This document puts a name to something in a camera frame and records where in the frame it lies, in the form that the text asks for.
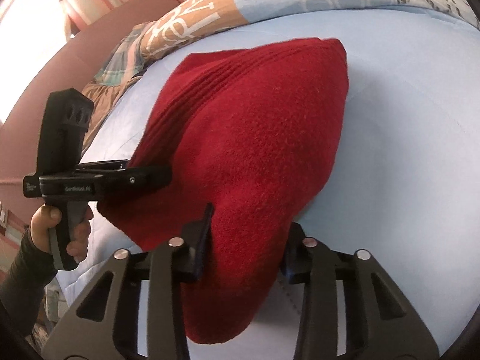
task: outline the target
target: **silver screw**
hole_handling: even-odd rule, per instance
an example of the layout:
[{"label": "silver screw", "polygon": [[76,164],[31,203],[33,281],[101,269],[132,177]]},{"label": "silver screw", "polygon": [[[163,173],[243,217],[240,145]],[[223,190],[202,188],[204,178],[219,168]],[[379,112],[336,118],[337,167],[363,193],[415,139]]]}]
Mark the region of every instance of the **silver screw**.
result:
[{"label": "silver screw", "polygon": [[369,260],[371,257],[371,254],[368,250],[360,249],[359,251],[357,251],[357,257],[360,260]]},{"label": "silver screw", "polygon": [[173,238],[170,238],[170,241],[169,241],[169,245],[173,246],[174,248],[182,246],[184,243],[185,241],[181,237],[173,237]]},{"label": "silver screw", "polygon": [[113,257],[115,257],[117,260],[123,260],[126,259],[129,255],[129,251],[126,249],[118,249],[114,254]]},{"label": "silver screw", "polygon": [[304,238],[302,243],[303,243],[303,246],[306,246],[307,248],[314,248],[315,246],[318,245],[318,241],[312,237]]}]

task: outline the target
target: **bed headboard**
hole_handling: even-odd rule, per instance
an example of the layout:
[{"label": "bed headboard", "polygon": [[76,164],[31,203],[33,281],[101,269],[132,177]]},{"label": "bed headboard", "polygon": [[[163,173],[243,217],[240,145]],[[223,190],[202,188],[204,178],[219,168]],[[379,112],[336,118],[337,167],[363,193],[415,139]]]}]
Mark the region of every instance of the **bed headboard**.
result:
[{"label": "bed headboard", "polygon": [[45,103],[51,92],[92,80],[115,45],[139,23],[155,21],[177,0],[130,0],[95,21],[70,40],[25,89],[0,127],[0,202],[27,223],[41,199],[23,197],[23,176],[35,171]]}]

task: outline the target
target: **rolled blanket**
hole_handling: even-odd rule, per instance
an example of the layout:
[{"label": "rolled blanket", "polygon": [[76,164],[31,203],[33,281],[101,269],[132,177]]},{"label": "rolled blanket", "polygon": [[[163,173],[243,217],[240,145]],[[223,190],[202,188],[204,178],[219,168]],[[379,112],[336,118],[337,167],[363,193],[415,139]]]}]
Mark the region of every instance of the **rolled blanket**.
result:
[{"label": "rolled blanket", "polygon": [[220,343],[253,320],[294,216],[327,182],[348,90],[337,39],[189,55],[160,92],[129,167],[171,164],[172,183],[98,210],[144,251],[214,205],[212,249],[182,286],[185,329]]}]

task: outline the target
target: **bright window light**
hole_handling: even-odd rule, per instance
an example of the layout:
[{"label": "bright window light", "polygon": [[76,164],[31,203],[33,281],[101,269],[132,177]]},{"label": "bright window light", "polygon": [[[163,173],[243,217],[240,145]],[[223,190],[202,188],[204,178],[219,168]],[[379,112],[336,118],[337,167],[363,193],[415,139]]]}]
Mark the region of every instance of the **bright window light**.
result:
[{"label": "bright window light", "polygon": [[0,22],[0,122],[64,44],[65,16],[58,0],[13,2]]}]

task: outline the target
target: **patterned blanket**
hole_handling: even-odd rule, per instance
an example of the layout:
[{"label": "patterned blanket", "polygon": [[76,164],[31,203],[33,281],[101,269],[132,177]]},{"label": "patterned blanket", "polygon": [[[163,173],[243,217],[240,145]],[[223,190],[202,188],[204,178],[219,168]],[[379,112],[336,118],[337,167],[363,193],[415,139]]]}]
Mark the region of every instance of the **patterned blanket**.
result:
[{"label": "patterned blanket", "polygon": [[[84,151],[118,98],[138,80],[134,76],[146,64],[181,47],[217,32],[274,17],[331,9],[387,8],[393,5],[433,9],[480,29],[480,21],[466,0],[186,0],[161,19],[135,26],[113,51],[94,81],[87,85],[88,97],[95,104],[111,106],[98,107],[102,109],[101,115],[95,115],[97,123],[85,138]],[[110,91],[115,98],[106,99],[105,93],[108,91],[105,91],[105,86],[116,86],[121,90]]]}]

